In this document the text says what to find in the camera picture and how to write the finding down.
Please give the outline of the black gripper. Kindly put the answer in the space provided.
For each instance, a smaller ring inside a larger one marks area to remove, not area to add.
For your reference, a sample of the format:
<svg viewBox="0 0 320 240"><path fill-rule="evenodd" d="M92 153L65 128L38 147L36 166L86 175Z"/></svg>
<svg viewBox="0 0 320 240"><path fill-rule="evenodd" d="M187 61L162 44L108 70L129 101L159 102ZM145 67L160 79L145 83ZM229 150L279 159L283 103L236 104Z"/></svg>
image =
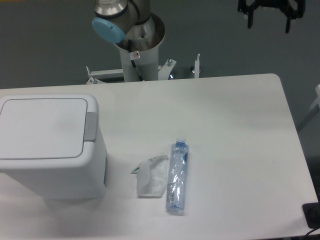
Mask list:
<svg viewBox="0 0 320 240"><path fill-rule="evenodd" d="M253 0L247 4L246 0L239 0L237 11L247 15L247 28L253 26L254 10L258 7L279 9L286 17L285 33L288 34L291 29L291 20L293 18L302 18L305 13L306 1L295 0L296 8L294 8L288 0Z"/></svg>

